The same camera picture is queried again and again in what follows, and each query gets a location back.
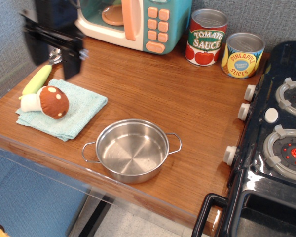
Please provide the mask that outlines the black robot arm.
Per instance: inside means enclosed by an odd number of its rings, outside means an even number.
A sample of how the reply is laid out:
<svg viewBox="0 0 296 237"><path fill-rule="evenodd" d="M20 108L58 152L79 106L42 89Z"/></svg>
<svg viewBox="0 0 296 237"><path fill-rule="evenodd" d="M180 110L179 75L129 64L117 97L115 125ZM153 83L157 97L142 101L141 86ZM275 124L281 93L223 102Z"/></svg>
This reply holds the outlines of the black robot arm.
<svg viewBox="0 0 296 237"><path fill-rule="evenodd" d="M78 5L75 0L36 0L35 10L23 9L25 42L35 65L48 59L49 47L61 50L65 79L80 73L88 51L84 34L75 25Z"/></svg>

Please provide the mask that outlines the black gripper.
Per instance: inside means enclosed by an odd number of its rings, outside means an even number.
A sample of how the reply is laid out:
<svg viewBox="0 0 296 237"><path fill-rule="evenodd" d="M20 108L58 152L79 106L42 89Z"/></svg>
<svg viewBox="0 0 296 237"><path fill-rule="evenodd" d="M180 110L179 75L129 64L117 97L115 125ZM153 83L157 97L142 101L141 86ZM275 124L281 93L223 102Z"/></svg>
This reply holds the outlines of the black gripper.
<svg viewBox="0 0 296 237"><path fill-rule="evenodd" d="M23 27L25 42L33 63L38 66L48 59L48 47L62 51L62 65L65 80L80 73L81 62L88 57L88 50L83 47L84 34L74 23L68 23L59 29L42 26L38 23L34 10L24 9Z"/></svg>

